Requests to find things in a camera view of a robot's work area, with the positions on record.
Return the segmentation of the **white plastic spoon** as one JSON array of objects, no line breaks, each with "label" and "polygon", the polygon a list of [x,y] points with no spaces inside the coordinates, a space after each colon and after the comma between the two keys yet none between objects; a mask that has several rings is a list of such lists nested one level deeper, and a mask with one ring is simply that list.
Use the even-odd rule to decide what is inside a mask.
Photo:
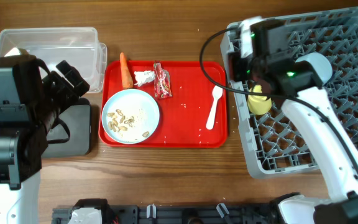
[{"label": "white plastic spoon", "polygon": [[208,130],[212,130],[214,127],[217,104],[219,99],[223,96],[223,89],[219,86],[215,86],[212,90],[212,96],[213,96],[213,103],[211,105],[209,116],[206,122],[206,129]]}]

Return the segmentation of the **yellow plastic cup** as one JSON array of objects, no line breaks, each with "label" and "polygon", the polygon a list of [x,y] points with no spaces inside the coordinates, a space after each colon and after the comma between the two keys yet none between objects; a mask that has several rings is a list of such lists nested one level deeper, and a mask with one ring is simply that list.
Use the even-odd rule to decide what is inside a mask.
[{"label": "yellow plastic cup", "polygon": [[272,100],[266,96],[249,95],[247,97],[248,109],[255,115],[266,114],[272,107]]}]

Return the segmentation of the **light blue bowl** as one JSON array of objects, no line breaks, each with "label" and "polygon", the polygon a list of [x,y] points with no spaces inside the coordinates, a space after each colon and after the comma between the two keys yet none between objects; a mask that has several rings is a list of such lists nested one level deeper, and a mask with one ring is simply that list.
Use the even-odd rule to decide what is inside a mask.
[{"label": "light blue bowl", "polygon": [[304,55],[296,59],[295,62],[308,62],[320,77],[322,85],[327,84],[327,82],[333,77],[333,69],[329,60],[320,53],[313,52]]}]

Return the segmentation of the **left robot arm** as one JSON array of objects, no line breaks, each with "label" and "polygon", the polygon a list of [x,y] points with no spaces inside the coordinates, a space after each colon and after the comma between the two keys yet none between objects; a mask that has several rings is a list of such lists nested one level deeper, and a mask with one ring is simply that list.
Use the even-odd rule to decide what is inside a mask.
[{"label": "left robot arm", "polygon": [[38,222],[47,135],[89,88],[66,61],[51,71],[34,55],[0,57],[0,223]]}]

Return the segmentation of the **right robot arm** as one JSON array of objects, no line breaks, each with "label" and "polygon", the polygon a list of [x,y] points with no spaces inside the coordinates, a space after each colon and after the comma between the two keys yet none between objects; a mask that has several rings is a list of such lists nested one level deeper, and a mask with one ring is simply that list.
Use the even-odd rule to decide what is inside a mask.
[{"label": "right robot arm", "polygon": [[327,200],[294,195],[278,204],[285,223],[358,223],[358,150],[335,114],[325,90],[333,77],[329,60],[312,52],[294,58],[283,21],[253,17],[227,32],[239,37],[234,54],[247,77],[262,82],[305,141],[324,177]]}]

